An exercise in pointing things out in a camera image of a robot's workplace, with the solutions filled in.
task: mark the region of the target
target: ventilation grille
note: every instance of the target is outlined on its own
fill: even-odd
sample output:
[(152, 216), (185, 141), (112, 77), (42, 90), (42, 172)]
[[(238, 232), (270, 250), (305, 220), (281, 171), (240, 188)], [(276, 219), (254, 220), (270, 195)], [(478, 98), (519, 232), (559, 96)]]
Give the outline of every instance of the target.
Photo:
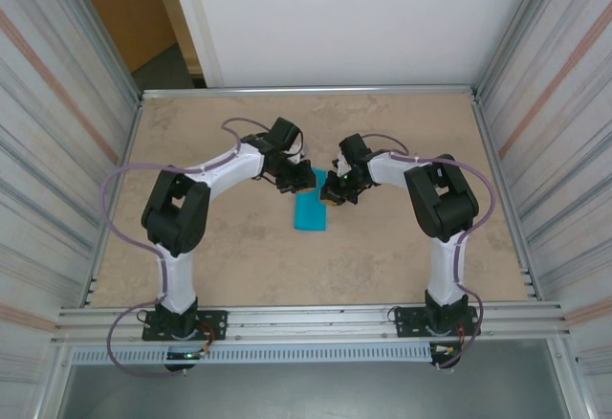
[[(196, 348), (174, 347), (175, 351)], [(166, 359), (168, 347), (118, 347), (115, 357), (122, 364), (184, 364)], [(213, 345), (198, 364), (288, 364), (325, 362), (430, 362), (427, 342)], [(76, 350), (73, 364), (110, 364), (105, 347)]]

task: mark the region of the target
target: orange stripe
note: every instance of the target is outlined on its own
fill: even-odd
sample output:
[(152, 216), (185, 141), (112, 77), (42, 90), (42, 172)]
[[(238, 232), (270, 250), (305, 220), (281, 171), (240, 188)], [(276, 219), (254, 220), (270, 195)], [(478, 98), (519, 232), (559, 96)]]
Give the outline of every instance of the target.
[(0, 304), (0, 320), (19, 326), (27, 326), (34, 330), (46, 331), (47, 333), (55, 331), (54, 321), (7, 306), (6, 304)]
[(568, 312), (565, 315), (565, 321), (568, 325), (574, 326), (606, 316), (612, 316), (612, 298), (602, 299), (588, 306), (580, 307), (575, 311)]
[(561, 70), (553, 78), (548, 87), (544, 89), (544, 92), (540, 94), (539, 98), (535, 101), (534, 106), (531, 107), (525, 118), (522, 119), (516, 130), (501, 147), (501, 149), (499, 150), (499, 156), (501, 157), (501, 159), (504, 159), (506, 157), (506, 155), (508, 154), (508, 150), (514, 144), (514, 142), (516, 142), (520, 134), (522, 134), (523, 131), (527, 128), (529, 123), (534, 119), (537, 113), (539, 113), (542, 107), (551, 98), (556, 89), (567, 77), (567, 75), (572, 71), (572, 69), (574, 69), (574, 67), (578, 65), (578, 62), (580, 62), (580, 60), (584, 57), (588, 50), (591, 49), (591, 46), (595, 44), (595, 42), (601, 36), (603, 31), (610, 24), (610, 22), (612, 22), (612, 2), (610, 2), (610, 4), (597, 18), (595, 23), (591, 26), (586, 35), (582, 38), (580, 43), (578, 43), (578, 46), (569, 56)]
[(94, 139), (94, 142), (101, 148), (104, 154), (111, 160), (113, 164), (119, 161), (119, 156), (113, 151), (113, 148), (102, 138), (93, 124), (87, 119), (85, 114), (80, 110), (77, 103), (68, 94), (68, 91), (61, 85), (55, 75), (49, 70), (40, 57), (34, 52), (34, 49), (23, 34), (12, 24), (5, 12), (0, 9), (0, 28), (9, 37), (12, 44), (19, 52), (32, 64), (40, 77), (49, 85), (55, 95), (62, 101), (64, 105), (75, 115), (76, 120), (83, 126), (87, 133)]

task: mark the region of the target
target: white wall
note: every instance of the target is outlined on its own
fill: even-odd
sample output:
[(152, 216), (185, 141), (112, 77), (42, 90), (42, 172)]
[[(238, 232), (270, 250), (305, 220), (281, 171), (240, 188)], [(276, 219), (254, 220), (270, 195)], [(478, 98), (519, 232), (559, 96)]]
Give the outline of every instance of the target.
[(520, 0), (181, 0), (208, 85), (473, 83)]

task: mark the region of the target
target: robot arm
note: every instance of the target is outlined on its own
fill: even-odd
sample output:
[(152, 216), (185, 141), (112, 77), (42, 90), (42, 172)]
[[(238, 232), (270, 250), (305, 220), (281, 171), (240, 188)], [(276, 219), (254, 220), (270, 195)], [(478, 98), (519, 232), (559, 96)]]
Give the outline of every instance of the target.
[[(431, 279), (426, 290), (429, 326), (436, 332), (454, 327), (457, 316), (468, 307), (468, 297), (457, 287), (453, 274), (457, 239), (478, 214), (478, 203), (461, 170), (454, 165), (395, 160), (390, 151), (373, 152), (359, 134), (347, 137), (339, 147), (338, 159), (333, 161), (337, 169), (328, 172), (321, 201), (357, 204), (359, 195), (370, 187), (406, 189), (419, 226), (431, 238)], [(463, 282), (465, 249), (466, 241), (459, 255), (459, 283)]]
[(208, 205), (223, 191), (264, 173), (274, 178), (281, 193), (317, 187), (310, 161), (302, 159), (301, 135), (294, 124), (278, 118), (269, 132), (244, 137), (236, 148), (192, 167), (193, 173), (160, 172), (141, 221), (149, 241), (164, 256), (160, 272), (166, 274), (161, 283), (167, 289), (156, 310), (165, 315), (166, 327), (176, 338), (187, 338), (195, 324), (193, 250), (204, 237)]

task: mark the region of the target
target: blue block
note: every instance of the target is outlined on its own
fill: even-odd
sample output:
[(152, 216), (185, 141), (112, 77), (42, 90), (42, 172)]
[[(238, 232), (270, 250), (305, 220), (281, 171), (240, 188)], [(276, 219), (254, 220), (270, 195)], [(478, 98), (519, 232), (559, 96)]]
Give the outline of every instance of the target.
[(317, 189), (298, 194), (295, 199), (295, 224), (298, 231), (325, 231), (327, 229), (327, 206), (318, 196), (327, 178), (327, 172), (313, 168), (317, 176)]

